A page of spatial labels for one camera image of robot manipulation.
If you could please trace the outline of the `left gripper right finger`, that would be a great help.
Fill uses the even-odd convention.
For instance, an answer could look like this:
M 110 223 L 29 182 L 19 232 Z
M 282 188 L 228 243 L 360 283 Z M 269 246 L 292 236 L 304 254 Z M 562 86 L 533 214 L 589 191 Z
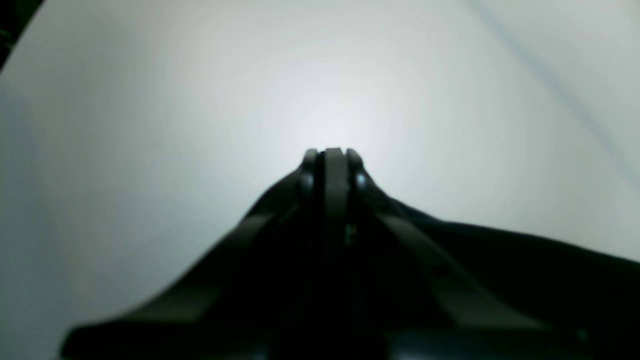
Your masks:
M 446 325 L 410 326 L 388 337 L 393 360 L 589 360 L 579 331 L 551 325 L 508 305 L 411 223 L 373 182 L 358 152 L 346 150 L 349 186 L 426 291 L 423 309 Z

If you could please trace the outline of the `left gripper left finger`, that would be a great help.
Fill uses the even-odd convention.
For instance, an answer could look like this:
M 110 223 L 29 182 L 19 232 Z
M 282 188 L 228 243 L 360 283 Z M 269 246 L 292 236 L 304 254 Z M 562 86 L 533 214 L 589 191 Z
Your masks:
M 260 338 L 301 260 L 284 224 L 314 198 L 319 153 L 306 151 L 233 230 L 158 296 L 121 317 L 78 326 L 64 360 L 207 360 L 261 354 Z

